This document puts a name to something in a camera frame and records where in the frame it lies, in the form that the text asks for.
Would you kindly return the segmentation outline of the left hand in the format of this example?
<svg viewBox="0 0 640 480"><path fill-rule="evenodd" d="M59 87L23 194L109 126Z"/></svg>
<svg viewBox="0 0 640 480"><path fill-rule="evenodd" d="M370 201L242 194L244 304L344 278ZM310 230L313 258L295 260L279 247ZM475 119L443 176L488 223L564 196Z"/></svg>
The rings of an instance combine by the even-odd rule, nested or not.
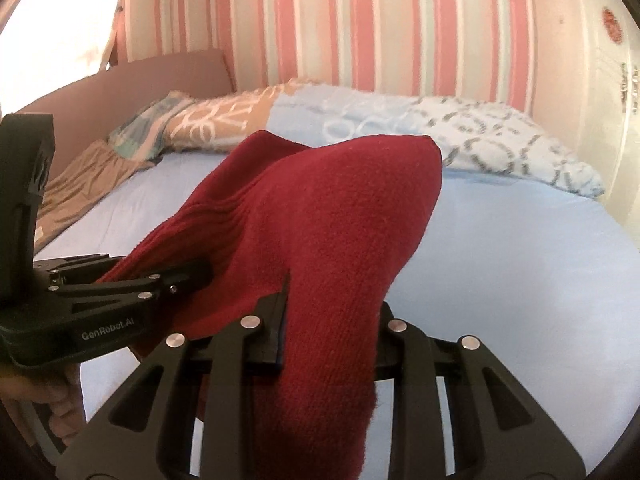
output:
<svg viewBox="0 0 640 480"><path fill-rule="evenodd" d="M23 439L34 446L36 438L21 413L21 401L42 404L51 411L48 426L65 446L86 426L79 364L67 364L62 372L41 376L28 376L12 365L1 365L1 402Z"/></svg>

